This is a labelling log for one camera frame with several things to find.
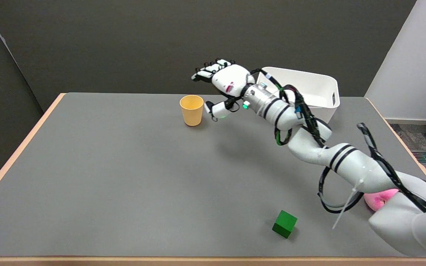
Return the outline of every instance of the pink plush toy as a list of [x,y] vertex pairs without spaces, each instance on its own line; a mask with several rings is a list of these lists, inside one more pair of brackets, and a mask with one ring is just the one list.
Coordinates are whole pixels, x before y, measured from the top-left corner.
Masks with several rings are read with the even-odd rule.
[[384,206],[384,204],[386,204],[386,202],[389,201],[389,199],[391,199],[398,191],[399,189],[393,188],[377,193],[366,193],[364,194],[364,200],[372,210],[377,211],[381,209],[382,206]]

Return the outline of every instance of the paper cup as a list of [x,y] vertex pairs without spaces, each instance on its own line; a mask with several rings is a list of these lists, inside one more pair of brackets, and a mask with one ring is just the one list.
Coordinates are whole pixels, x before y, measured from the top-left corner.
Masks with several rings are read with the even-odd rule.
[[187,95],[180,99],[180,108],[188,126],[196,126],[202,121],[203,99],[198,95]]

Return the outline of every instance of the green cube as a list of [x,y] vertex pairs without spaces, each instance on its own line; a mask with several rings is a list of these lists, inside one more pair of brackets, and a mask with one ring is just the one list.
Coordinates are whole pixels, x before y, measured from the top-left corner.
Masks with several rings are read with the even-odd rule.
[[272,230],[277,234],[288,238],[294,229],[297,218],[285,211],[280,211]]

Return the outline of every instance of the gray table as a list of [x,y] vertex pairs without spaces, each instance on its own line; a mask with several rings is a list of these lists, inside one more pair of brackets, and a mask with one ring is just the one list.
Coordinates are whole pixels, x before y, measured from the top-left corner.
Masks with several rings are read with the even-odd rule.
[[[240,110],[187,127],[181,97],[66,94],[0,181],[0,256],[401,256],[364,201],[331,229],[323,167],[277,146],[267,121]],[[358,122],[396,170],[426,179],[365,98],[341,98],[328,145],[367,150]],[[350,188],[332,173],[325,194]],[[281,210],[298,218],[289,239],[271,230]]]

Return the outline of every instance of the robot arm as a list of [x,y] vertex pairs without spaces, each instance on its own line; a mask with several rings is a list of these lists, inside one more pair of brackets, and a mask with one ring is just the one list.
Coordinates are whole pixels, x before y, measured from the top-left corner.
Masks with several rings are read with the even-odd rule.
[[[255,84],[252,74],[258,71],[277,86],[279,93]],[[331,136],[331,128],[311,114],[296,88],[280,86],[261,69],[249,72],[233,61],[217,59],[197,69],[192,79],[213,83],[220,94],[228,98],[216,105],[206,102],[206,110],[212,117],[227,116],[232,112],[234,103],[242,99],[243,106],[275,126],[279,145],[287,144],[293,155],[304,162],[325,166],[319,180],[318,196],[328,212],[337,214],[349,210],[364,192],[398,188],[399,192],[369,219],[369,224],[397,251],[408,256],[426,256],[426,181],[395,171],[377,151],[372,135],[363,123],[357,126],[364,135],[371,156],[348,143],[327,147],[325,142]],[[291,96],[294,103],[289,103]],[[294,136],[291,136],[292,130],[295,131]],[[287,131],[284,141],[280,138],[281,131]],[[324,199],[323,183],[331,170],[357,190],[350,198],[350,204],[330,205]]]

